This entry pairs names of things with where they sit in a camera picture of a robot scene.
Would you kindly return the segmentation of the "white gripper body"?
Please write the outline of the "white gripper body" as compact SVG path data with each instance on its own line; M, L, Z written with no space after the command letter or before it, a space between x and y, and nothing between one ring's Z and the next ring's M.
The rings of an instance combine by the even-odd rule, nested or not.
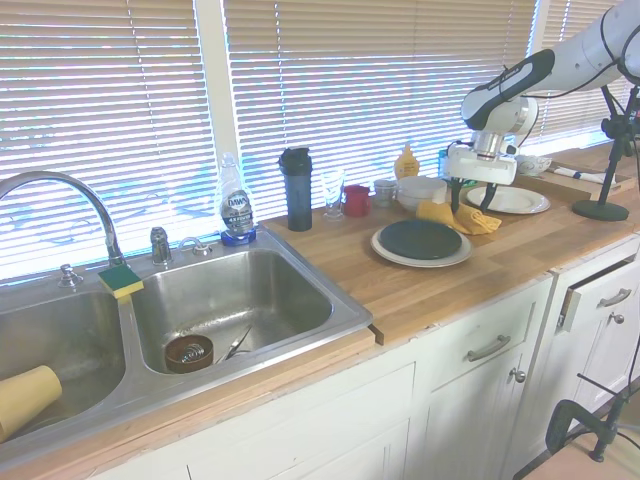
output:
M517 162L498 156L482 159L475 151L455 144L447 149L446 175L451 178L475 180L494 184L511 184L516 176Z

